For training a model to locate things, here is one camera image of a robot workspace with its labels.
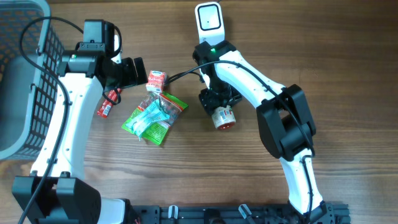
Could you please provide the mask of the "green lid jar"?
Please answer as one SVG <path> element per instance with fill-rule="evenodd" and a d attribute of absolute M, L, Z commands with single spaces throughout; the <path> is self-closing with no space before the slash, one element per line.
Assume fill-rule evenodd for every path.
<path fill-rule="evenodd" d="M 224 130 L 235 125 L 236 119 L 230 105 L 217 107 L 211 115 L 216 129 Z"/>

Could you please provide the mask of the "red tissue pack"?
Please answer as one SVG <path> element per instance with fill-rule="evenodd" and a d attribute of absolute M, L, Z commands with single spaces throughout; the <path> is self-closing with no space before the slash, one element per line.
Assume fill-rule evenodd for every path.
<path fill-rule="evenodd" d="M 162 93 L 166 79 L 167 74 L 165 72 L 151 70 L 146 83 L 147 91 Z"/>

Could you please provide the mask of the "mint green wipes pack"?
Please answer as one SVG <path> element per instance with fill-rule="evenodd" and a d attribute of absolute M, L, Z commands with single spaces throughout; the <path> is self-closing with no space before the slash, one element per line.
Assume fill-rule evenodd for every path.
<path fill-rule="evenodd" d="M 152 124 L 158 121 L 165 121 L 170 115 L 162 107 L 161 99 L 153 101 L 144 111 L 131 121 L 130 129 L 140 139 Z"/>

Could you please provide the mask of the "red snack bar wrapper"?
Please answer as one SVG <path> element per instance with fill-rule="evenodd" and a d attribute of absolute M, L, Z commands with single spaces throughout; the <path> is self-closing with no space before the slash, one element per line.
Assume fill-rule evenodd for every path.
<path fill-rule="evenodd" d="M 114 105 L 117 105 L 121 102 L 121 92 L 122 89 L 117 88 L 111 90 L 106 96 L 105 96 L 105 101 L 97 111 L 97 115 L 99 115 L 102 118 L 107 118 L 109 115 L 109 112 L 111 108 Z"/>

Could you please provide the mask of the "green candy bag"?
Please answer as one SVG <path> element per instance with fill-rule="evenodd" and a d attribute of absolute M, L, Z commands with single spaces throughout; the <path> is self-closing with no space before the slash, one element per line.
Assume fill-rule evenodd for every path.
<path fill-rule="evenodd" d="M 170 115 L 170 118 L 165 121 L 158 121 L 152 124 L 148 129 L 145 130 L 142 137 L 140 138 L 147 139 L 158 146 L 161 145 L 164 137 L 167 134 L 167 131 L 178 118 L 179 114 L 188 107 L 186 103 L 176 98 L 175 96 L 166 92 L 149 92 L 140 103 L 140 105 L 133 111 L 130 117 L 121 126 L 125 131 L 134 134 L 133 131 L 130 129 L 131 121 L 142 111 L 144 111 L 153 101 L 159 98 L 161 99 L 163 109 L 166 113 Z"/>

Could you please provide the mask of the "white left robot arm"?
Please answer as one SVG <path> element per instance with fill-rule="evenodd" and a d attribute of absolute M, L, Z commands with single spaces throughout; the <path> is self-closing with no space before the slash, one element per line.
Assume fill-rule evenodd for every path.
<path fill-rule="evenodd" d="M 86 142 L 96 105 L 107 92 L 147 83 L 141 58 L 122 58 L 121 31 L 102 19 L 88 19 L 83 41 L 66 50 L 49 77 L 57 99 L 49 129 L 28 176 L 17 176 L 12 194 L 21 221 L 32 223 L 137 223 L 128 199 L 103 198 L 85 183 Z"/>

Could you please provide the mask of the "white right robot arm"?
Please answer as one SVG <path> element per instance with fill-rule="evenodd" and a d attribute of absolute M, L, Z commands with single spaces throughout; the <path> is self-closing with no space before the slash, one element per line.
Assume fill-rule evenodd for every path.
<path fill-rule="evenodd" d="M 265 77 L 226 40 L 216 45 L 202 42 L 192 57 L 207 85 L 199 99 L 208 115 L 214 115 L 218 108 L 234 106 L 242 98 L 256 109 L 261 142 L 282 164 L 289 203 L 308 218 L 323 198 L 312 168 L 316 127 L 303 90 Z"/>

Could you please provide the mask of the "white barcode scanner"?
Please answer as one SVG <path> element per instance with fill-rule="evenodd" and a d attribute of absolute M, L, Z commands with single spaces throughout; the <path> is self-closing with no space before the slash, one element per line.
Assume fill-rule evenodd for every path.
<path fill-rule="evenodd" d="M 217 45 L 225 40 L 223 14 L 218 2 L 204 2 L 195 7 L 199 43 Z"/>

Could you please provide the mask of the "grey mesh shopping basket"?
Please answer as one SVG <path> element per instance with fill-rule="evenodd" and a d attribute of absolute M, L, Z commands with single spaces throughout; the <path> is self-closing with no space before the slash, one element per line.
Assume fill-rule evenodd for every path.
<path fill-rule="evenodd" d="M 55 72 L 64 47 L 49 21 L 46 1 L 1 1 L 1 159 L 34 160 L 44 145 L 57 83 L 21 55 Z"/>

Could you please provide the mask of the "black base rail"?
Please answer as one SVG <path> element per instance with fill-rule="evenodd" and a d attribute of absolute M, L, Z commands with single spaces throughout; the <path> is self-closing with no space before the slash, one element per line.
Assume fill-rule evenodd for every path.
<path fill-rule="evenodd" d="M 249 206 L 241 204 L 234 207 L 169 207 L 133 206 L 129 223 L 148 224 L 205 224 L 205 223 L 319 223 L 350 224 L 351 217 L 347 204 L 321 203 L 310 212 L 307 219 L 290 204 L 270 204 Z"/>

